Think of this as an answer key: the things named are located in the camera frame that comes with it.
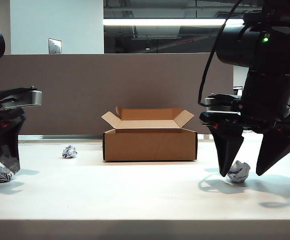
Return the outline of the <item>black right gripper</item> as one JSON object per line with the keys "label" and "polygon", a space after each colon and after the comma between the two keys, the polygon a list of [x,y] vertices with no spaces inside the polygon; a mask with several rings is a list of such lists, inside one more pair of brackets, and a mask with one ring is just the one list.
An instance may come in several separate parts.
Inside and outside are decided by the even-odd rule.
{"label": "black right gripper", "polygon": [[225,177],[244,141],[244,130],[264,134],[256,165],[261,176],[290,153],[290,119],[263,121],[249,119],[230,111],[205,111],[199,119],[206,125],[216,146],[220,174]]}

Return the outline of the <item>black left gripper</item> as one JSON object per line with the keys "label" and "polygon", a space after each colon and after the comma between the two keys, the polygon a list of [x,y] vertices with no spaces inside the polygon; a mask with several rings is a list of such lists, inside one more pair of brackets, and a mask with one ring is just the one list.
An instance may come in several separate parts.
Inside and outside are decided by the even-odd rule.
{"label": "black left gripper", "polygon": [[20,170],[18,133],[25,119],[22,108],[0,110],[0,163],[16,174]]}

